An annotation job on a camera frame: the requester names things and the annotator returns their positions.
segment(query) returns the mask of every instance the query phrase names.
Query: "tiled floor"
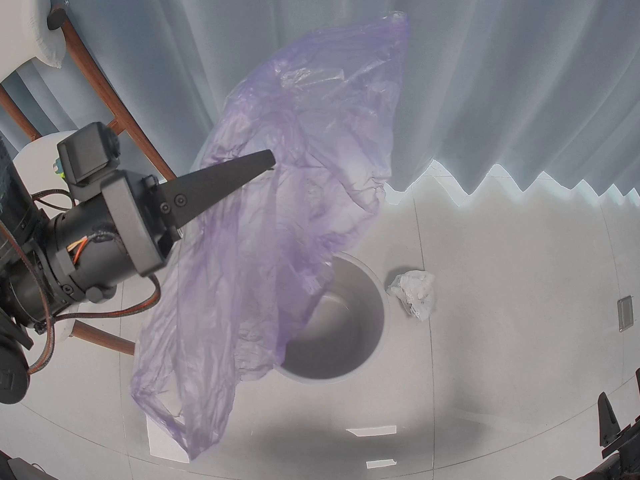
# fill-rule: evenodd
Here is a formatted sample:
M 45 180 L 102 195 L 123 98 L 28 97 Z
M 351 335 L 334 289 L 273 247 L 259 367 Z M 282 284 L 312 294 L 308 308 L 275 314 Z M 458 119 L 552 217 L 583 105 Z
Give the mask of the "tiled floor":
M 611 394 L 621 423 L 640 413 L 628 381 L 640 324 L 620 333 L 616 312 L 620 296 L 640 295 L 637 223 L 635 193 L 598 198 L 546 175 L 521 193 L 497 166 L 467 196 L 434 164 L 351 253 L 385 285 L 409 269 L 435 274 L 436 311 L 420 323 L 392 300 L 388 341 L 361 375 L 244 383 L 222 443 L 180 464 L 149 455 L 131 358 L 69 339 L 22 404 L 0 407 L 0 449 L 61 480 L 580 476 L 598 463 L 598 394 Z M 125 283 L 122 304 L 147 289 Z M 103 325 L 133 339 L 140 321 Z M 397 433 L 346 431 L 385 425 Z M 397 464 L 366 468 L 384 459 Z

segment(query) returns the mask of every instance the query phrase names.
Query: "plastic bag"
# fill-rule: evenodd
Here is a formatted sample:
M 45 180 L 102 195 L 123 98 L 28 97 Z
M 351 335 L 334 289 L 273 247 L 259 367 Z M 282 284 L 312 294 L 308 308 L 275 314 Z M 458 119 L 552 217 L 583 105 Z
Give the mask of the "plastic bag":
M 407 38 L 402 13 L 316 31 L 229 94 L 193 168 L 265 148 L 276 167 L 185 226 L 131 380 L 190 459 L 220 440 L 236 384 L 282 363 L 332 255 L 377 215 Z
M 435 304 L 434 279 L 433 274 L 423 270 L 409 270 L 396 276 L 387 293 L 398 297 L 409 315 L 424 322 L 431 316 Z

